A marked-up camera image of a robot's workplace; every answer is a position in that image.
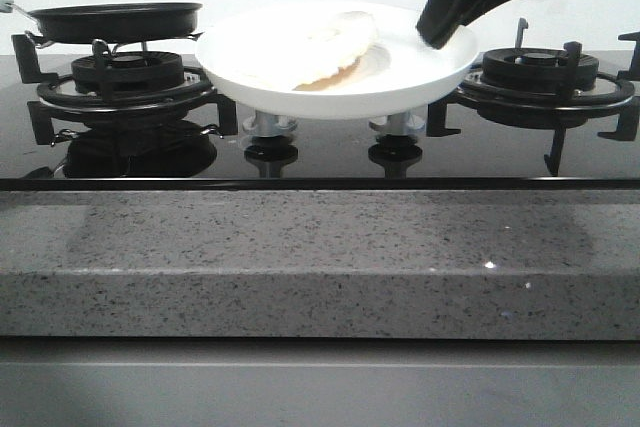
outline food on plate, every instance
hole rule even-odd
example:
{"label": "food on plate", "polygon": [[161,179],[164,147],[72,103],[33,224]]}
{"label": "food on plate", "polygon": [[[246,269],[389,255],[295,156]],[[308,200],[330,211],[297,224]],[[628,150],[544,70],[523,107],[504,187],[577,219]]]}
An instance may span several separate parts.
{"label": "food on plate", "polygon": [[242,73],[265,88],[318,90],[323,79],[348,75],[378,38],[373,16],[341,12],[313,26],[283,26],[268,33],[268,45],[253,45]]}

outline black frying pan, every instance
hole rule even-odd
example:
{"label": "black frying pan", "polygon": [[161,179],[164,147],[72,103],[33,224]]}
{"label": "black frying pan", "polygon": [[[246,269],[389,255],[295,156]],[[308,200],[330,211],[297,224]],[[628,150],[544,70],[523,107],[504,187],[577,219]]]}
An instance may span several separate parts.
{"label": "black frying pan", "polygon": [[111,44],[185,37],[197,23],[202,4],[191,2],[104,4],[25,12],[13,0],[0,0],[0,11],[16,10],[37,23],[46,40],[63,44]]}

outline gas stove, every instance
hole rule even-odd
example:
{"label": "gas stove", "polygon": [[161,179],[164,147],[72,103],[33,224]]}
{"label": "gas stove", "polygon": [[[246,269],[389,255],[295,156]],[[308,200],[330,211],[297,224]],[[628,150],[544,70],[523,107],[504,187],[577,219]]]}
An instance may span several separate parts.
{"label": "gas stove", "polygon": [[360,120],[255,111],[219,93],[192,56],[146,42],[39,59],[17,35],[16,58],[0,58],[0,188],[639,187],[638,48],[526,48],[525,28],[446,98]]}

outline grey granite countertop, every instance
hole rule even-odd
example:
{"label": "grey granite countertop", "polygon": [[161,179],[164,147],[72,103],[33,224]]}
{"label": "grey granite countertop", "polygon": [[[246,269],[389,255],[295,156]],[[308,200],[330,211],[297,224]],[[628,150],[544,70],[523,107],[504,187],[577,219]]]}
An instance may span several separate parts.
{"label": "grey granite countertop", "polygon": [[640,340],[637,191],[0,193],[0,335]]}

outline white plate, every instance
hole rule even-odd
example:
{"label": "white plate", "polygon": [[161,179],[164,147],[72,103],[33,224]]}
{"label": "white plate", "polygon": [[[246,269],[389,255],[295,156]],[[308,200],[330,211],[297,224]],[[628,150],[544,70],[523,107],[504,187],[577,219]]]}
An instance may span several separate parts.
{"label": "white plate", "polygon": [[[378,40],[354,69],[321,90],[274,90],[243,74],[255,42],[273,42],[269,32],[286,26],[322,25],[340,12],[373,15]],[[442,49],[422,41],[420,13],[361,2],[285,4],[227,18],[198,40],[196,57],[218,90],[262,112],[315,119],[390,115],[438,100],[453,91],[478,55],[474,34],[460,27]]]}

